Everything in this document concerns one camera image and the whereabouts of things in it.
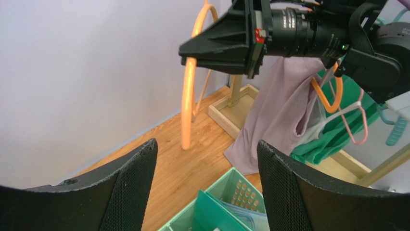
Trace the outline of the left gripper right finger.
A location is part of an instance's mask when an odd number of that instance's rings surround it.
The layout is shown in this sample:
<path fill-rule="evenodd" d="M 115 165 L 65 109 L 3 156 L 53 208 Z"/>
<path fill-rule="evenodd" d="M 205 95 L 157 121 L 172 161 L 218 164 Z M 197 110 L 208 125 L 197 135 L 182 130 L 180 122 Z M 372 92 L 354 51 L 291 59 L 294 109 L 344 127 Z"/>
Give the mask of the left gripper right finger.
<path fill-rule="evenodd" d="M 410 196 L 358 186 L 257 145 L 258 169 L 272 231 L 407 231 Z"/>

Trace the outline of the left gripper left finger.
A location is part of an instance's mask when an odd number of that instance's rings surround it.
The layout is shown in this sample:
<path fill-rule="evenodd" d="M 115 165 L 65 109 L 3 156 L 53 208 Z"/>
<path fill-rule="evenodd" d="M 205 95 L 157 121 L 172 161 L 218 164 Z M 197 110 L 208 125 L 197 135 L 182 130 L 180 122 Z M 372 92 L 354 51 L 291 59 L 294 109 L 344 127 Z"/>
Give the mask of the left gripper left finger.
<path fill-rule="evenodd" d="M 157 162 L 150 139 L 128 154 L 58 185 L 2 186 L 3 231 L 139 231 Z"/>

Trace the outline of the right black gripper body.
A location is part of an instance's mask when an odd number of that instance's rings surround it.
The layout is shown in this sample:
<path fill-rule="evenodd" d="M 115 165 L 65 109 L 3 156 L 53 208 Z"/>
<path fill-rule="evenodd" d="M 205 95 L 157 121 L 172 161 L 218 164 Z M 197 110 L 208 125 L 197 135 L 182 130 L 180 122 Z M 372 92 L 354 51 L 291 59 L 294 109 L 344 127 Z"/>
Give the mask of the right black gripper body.
<path fill-rule="evenodd" d="M 268 0 L 248 1 L 249 57 L 246 77 L 253 79 L 259 74 L 263 58 L 272 42 L 273 20 Z"/>

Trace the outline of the orange clothes hanger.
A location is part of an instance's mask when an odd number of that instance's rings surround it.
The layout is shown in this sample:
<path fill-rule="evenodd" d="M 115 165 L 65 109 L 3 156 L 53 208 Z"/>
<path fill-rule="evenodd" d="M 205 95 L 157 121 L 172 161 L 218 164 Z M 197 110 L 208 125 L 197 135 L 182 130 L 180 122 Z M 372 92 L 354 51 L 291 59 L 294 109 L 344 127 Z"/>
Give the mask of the orange clothes hanger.
<path fill-rule="evenodd" d="M 207 13 L 211 12 L 213 21 L 216 22 L 218 20 L 218 13 L 215 7 L 208 3 L 208 1 L 204 1 L 204 5 L 197 15 L 193 30 L 192 30 L 192 38 L 198 36 L 203 29 L 205 18 Z M 199 100 L 195 99 L 195 74 L 196 74 L 196 67 L 197 67 L 197 60 L 195 58 L 188 57 L 186 59 L 186 66 L 184 72 L 184 81 L 183 81 L 183 90 L 182 90 L 182 102 L 181 102 L 181 147 L 183 150 L 188 150 L 191 144 L 191 128 L 192 124 L 195 122 L 197 114 L 200 109 L 200 104 L 204 93 L 206 91 L 206 87 L 209 82 L 210 75 L 212 74 L 212 70 L 208 70 L 207 77 L 205 80 L 205 85 L 202 89 L 201 95 Z"/>

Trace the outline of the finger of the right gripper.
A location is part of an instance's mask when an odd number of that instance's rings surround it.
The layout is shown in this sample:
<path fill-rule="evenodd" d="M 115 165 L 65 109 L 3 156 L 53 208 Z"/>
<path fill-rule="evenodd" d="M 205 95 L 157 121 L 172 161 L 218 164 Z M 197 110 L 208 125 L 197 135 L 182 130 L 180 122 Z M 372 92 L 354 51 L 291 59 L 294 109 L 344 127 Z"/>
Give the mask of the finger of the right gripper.
<path fill-rule="evenodd" d="M 250 57 L 238 62 L 197 59 L 196 66 L 232 75 L 247 75 L 252 61 L 253 59 Z"/>
<path fill-rule="evenodd" d="M 234 0 L 220 16 L 205 0 L 190 39 L 179 46 L 179 56 L 197 60 L 245 60 L 253 41 L 251 25 L 248 0 Z"/>

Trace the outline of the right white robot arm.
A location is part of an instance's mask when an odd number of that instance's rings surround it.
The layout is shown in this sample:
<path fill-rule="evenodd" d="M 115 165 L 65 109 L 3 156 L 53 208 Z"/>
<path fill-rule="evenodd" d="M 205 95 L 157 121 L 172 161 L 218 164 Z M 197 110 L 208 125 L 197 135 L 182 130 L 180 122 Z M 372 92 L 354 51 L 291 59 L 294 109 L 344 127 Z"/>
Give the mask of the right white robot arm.
<path fill-rule="evenodd" d="M 181 44 L 182 65 L 253 79 L 264 56 L 315 57 L 352 78 L 376 103 L 410 90 L 410 25 L 376 23 L 384 0 L 299 0 L 302 9 L 272 9 L 270 0 L 234 0 L 204 32 Z"/>

